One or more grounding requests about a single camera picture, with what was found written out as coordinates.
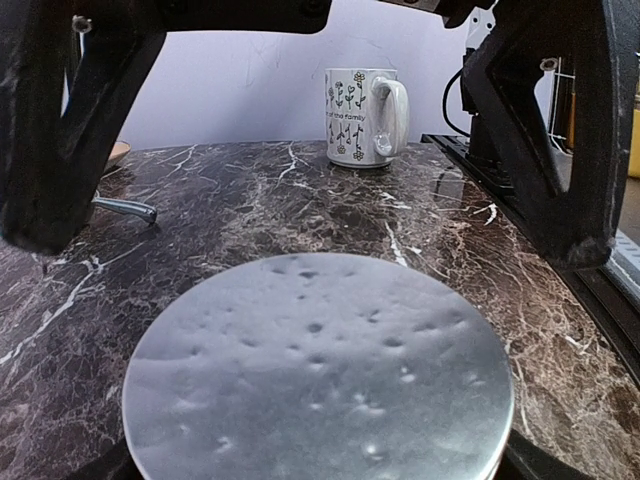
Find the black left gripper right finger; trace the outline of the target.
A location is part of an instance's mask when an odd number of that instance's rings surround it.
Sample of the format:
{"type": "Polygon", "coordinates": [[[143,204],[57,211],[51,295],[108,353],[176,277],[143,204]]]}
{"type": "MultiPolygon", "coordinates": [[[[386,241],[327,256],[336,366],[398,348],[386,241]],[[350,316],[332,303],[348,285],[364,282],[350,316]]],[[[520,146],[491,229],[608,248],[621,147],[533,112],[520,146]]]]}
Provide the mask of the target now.
{"type": "Polygon", "coordinates": [[[535,446],[519,432],[511,432],[499,465],[499,480],[592,480],[535,446]]]}

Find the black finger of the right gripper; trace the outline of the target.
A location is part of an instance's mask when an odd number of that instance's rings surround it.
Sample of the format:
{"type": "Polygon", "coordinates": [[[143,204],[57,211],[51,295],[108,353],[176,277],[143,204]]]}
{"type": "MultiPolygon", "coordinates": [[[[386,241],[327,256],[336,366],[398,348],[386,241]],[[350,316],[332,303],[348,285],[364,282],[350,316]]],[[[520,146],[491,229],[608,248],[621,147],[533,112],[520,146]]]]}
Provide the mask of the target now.
{"type": "Polygon", "coordinates": [[[500,1],[463,82],[504,168],[508,206],[559,268],[607,262],[638,82],[635,1],[500,1]]]}
{"type": "Polygon", "coordinates": [[[1,4],[1,236],[58,254],[83,226],[165,40],[152,1],[1,4]]]}

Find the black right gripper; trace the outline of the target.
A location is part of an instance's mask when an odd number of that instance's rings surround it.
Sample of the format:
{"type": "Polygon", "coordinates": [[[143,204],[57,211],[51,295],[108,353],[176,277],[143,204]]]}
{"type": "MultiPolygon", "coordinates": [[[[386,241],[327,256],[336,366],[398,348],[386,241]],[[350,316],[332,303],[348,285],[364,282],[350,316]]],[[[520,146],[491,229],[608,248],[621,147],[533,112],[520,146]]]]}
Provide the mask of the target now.
{"type": "Polygon", "coordinates": [[[248,31],[315,34],[328,22],[326,0],[156,1],[149,31],[248,31]]]}

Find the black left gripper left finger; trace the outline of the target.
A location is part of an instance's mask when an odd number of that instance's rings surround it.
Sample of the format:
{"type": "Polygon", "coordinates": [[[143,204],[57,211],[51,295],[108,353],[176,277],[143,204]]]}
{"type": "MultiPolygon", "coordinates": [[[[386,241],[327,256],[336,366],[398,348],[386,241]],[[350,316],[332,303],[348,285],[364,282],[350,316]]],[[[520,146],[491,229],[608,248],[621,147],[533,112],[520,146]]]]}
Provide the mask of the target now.
{"type": "Polygon", "coordinates": [[[135,478],[135,463],[125,444],[115,444],[99,458],[68,474],[64,480],[126,480],[135,478]]]}

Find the metal scoop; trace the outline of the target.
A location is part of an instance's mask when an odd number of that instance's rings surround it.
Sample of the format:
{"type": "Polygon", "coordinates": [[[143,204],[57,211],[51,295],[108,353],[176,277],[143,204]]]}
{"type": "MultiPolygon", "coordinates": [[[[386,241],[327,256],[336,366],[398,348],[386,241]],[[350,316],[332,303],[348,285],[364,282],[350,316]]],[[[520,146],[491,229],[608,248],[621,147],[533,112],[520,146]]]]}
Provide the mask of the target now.
{"type": "Polygon", "coordinates": [[[157,210],[140,202],[96,196],[92,200],[92,204],[121,215],[136,216],[147,224],[154,224],[157,220],[157,210]]]}

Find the clear round plastic lid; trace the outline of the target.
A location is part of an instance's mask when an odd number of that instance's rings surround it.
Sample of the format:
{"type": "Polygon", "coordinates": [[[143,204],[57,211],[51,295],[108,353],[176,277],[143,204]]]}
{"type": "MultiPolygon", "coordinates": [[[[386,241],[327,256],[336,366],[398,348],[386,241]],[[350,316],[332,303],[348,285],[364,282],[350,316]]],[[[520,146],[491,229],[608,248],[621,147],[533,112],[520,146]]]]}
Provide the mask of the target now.
{"type": "Polygon", "coordinates": [[[511,369],[463,296],[376,258],[299,253],[191,288],[122,389],[146,479],[490,479],[511,369]]]}

